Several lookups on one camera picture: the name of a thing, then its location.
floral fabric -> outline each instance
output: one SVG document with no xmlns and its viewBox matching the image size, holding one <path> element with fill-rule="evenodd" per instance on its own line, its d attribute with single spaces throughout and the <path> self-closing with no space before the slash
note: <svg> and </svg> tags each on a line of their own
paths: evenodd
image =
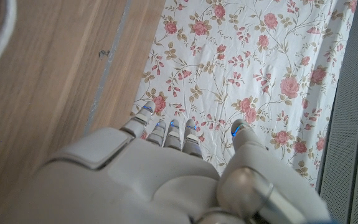
<svg viewBox="0 0 358 224">
<path fill-rule="evenodd" d="M 193 119 L 221 173 L 243 118 L 313 186 L 356 4 L 167 0 L 132 110 L 156 103 L 143 137 L 160 119 Z"/>
</svg>

robotic hand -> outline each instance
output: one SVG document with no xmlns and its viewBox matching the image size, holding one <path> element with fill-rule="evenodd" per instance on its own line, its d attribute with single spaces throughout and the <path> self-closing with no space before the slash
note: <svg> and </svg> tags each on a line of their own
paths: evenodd
<svg viewBox="0 0 358 224">
<path fill-rule="evenodd" d="M 160 121 L 139 139 L 154 109 L 150 101 L 120 130 L 98 130 L 56 152 L 0 222 L 330 222 L 319 195 L 269 154 L 244 120 L 232 125 L 236 153 L 219 177 L 202 160 L 193 120 L 183 147 L 176 120 Z"/>
</svg>

pink rose print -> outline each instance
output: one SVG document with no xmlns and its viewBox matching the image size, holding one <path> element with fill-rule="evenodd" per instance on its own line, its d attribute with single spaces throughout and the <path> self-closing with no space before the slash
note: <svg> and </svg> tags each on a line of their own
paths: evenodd
<svg viewBox="0 0 358 224">
<path fill-rule="evenodd" d="M 280 144 L 280 145 L 285 145 L 288 140 L 290 140 L 290 137 L 288 136 L 288 134 L 286 133 L 286 131 L 280 131 L 279 133 L 276 134 L 274 140 Z"/>
<path fill-rule="evenodd" d="M 226 13 L 226 10 L 224 10 L 223 6 L 221 4 L 218 4 L 215 7 L 215 16 L 219 19 L 223 18 L 224 14 Z"/>
<path fill-rule="evenodd" d="M 326 139 L 325 138 L 319 138 L 317 144 L 317 150 L 321 151 L 324 149 L 324 146 L 326 145 Z"/>
<path fill-rule="evenodd" d="M 192 50 L 192 56 L 195 56 L 196 53 L 199 53 L 202 50 L 202 47 L 197 47 L 195 49 L 195 45 L 193 45 L 193 46 L 190 47 L 190 50 Z"/>
<path fill-rule="evenodd" d="M 163 96 L 157 96 L 153 99 L 153 101 L 155 103 L 155 113 L 161 112 L 166 106 Z"/>
<path fill-rule="evenodd" d="M 311 73 L 311 81 L 313 83 L 317 83 L 318 85 L 321 85 L 324 77 L 327 75 L 326 68 L 323 68 L 321 65 L 317 67 L 317 69 L 313 70 Z"/>
<path fill-rule="evenodd" d="M 309 61 L 310 61 L 309 56 L 304 57 L 304 58 L 302 58 L 301 65 L 307 66 L 307 65 L 309 65 Z"/>
<path fill-rule="evenodd" d="M 294 142 L 293 149 L 297 153 L 304 153 L 308 150 L 303 142 Z"/>
<path fill-rule="evenodd" d="M 351 9 L 352 13 L 356 11 L 357 0 L 351 0 L 349 3 L 349 8 Z"/>
<path fill-rule="evenodd" d="M 343 44 L 339 44 L 338 46 L 336 46 L 336 51 L 340 51 L 342 49 L 343 49 Z"/>
<path fill-rule="evenodd" d="M 192 25 L 192 30 L 191 32 L 195 32 L 195 34 L 197 35 L 209 35 L 209 31 L 208 31 L 208 27 L 210 25 L 207 25 L 209 23 L 209 21 L 197 21 L 195 22 L 195 24 Z"/>
<path fill-rule="evenodd" d="M 307 31 L 309 34 L 320 34 L 320 28 L 312 27 Z"/>
<path fill-rule="evenodd" d="M 250 109 L 245 113 L 246 117 L 245 120 L 248 122 L 248 124 L 252 124 L 254 121 L 256 121 L 256 110 Z"/>
<path fill-rule="evenodd" d="M 245 53 L 245 58 L 249 57 L 250 52 L 244 52 Z M 240 68 L 244 67 L 244 59 L 242 58 L 241 55 L 238 55 L 237 58 L 236 57 L 232 57 L 233 60 L 229 60 L 228 63 L 233 63 L 233 66 L 237 66 L 238 64 L 240 64 Z"/>
<path fill-rule="evenodd" d="M 236 79 L 241 78 L 241 73 L 234 72 L 233 74 L 234 74 L 234 78 L 236 78 Z"/>
<path fill-rule="evenodd" d="M 288 7 L 287 8 L 287 12 L 290 12 L 290 13 L 295 13 L 295 12 L 298 12 L 299 11 L 299 8 L 298 7 L 295 7 L 295 2 L 293 0 L 289 0 L 288 3 L 286 4 L 286 6 Z"/>
<path fill-rule="evenodd" d="M 180 89 L 178 87 L 174 87 L 173 88 L 175 91 L 173 91 L 173 97 L 177 97 L 177 93 L 176 91 L 180 91 Z"/>
<path fill-rule="evenodd" d="M 141 135 L 141 139 L 146 139 L 147 138 L 147 132 L 143 131 L 143 134 Z"/>
<path fill-rule="evenodd" d="M 240 103 L 240 111 L 246 113 L 251 108 L 251 102 L 248 98 L 245 98 Z"/>
<path fill-rule="evenodd" d="M 187 70 L 183 70 L 183 75 L 184 75 L 184 78 L 189 77 L 191 74 L 192 74 L 192 72 L 187 71 Z"/>
<path fill-rule="evenodd" d="M 309 101 L 308 101 L 306 98 L 304 98 L 304 99 L 302 100 L 302 107 L 303 107 L 303 109 L 306 109 L 306 108 L 308 107 L 308 105 L 309 105 Z"/>
<path fill-rule="evenodd" d="M 258 44 L 261 47 L 267 47 L 268 46 L 268 37 L 266 35 L 259 36 L 259 42 Z"/>
<path fill-rule="evenodd" d="M 281 93 L 286 95 L 289 99 L 296 98 L 298 96 L 299 84 L 295 78 L 285 78 L 280 84 Z"/>
<path fill-rule="evenodd" d="M 240 27 L 238 29 L 239 31 L 237 32 L 237 36 L 239 40 L 243 40 L 245 43 L 249 43 L 249 38 L 251 37 L 251 35 L 249 33 L 242 33 L 245 30 L 245 27 Z"/>
<path fill-rule="evenodd" d="M 200 142 L 204 142 L 205 138 L 204 138 L 204 134 L 201 134 L 201 136 L 198 137 Z"/>
<path fill-rule="evenodd" d="M 165 30 L 168 34 L 175 34 L 177 32 L 177 27 L 174 22 L 168 22 L 165 24 Z"/>
<path fill-rule="evenodd" d="M 262 90 L 264 93 L 268 93 L 268 86 L 265 86 Z"/>
<path fill-rule="evenodd" d="M 221 44 L 219 47 L 217 47 L 217 53 L 223 53 L 226 50 L 226 46 Z"/>
<path fill-rule="evenodd" d="M 268 28 L 274 29 L 278 25 L 276 16 L 273 13 L 266 14 L 265 15 L 265 24 Z"/>
</svg>

white cable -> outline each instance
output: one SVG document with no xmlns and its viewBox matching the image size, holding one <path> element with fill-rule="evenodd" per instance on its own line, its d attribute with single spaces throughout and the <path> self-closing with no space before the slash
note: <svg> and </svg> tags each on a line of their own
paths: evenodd
<svg viewBox="0 0 358 224">
<path fill-rule="evenodd" d="M 6 14 L 4 15 L 3 25 L 0 30 L 0 56 L 6 48 L 11 34 L 14 30 L 17 18 L 16 0 L 6 0 Z"/>
</svg>

blue led light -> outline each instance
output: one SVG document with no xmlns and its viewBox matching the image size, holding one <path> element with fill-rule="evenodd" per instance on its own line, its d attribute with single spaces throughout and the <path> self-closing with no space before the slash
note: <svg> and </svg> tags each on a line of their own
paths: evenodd
<svg viewBox="0 0 358 224">
<path fill-rule="evenodd" d="M 148 106 L 145 106 L 145 105 L 143 106 L 143 108 L 144 108 L 144 109 L 147 109 L 147 110 L 150 110 L 150 111 L 153 110 L 151 107 L 148 107 Z"/>
<path fill-rule="evenodd" d="M 193 130 L 196 130 L 197 129 L 197 126 L 195 125 L 194 127 L 190 126 L 190 125 L 187 125 L 187 128 L 191 128 Z"/>
<path fill-rule="evenodd" d="M 231 135 L 232 135 L 233 137 L 237 134 L 237 132 L 238 132 L 238 130 L 240 129 L 240 127 L 241 127 L 241 125 L 236 128 L 236 130 L 234 131 L 234 133 L 231 133 Z"/>
</svg>

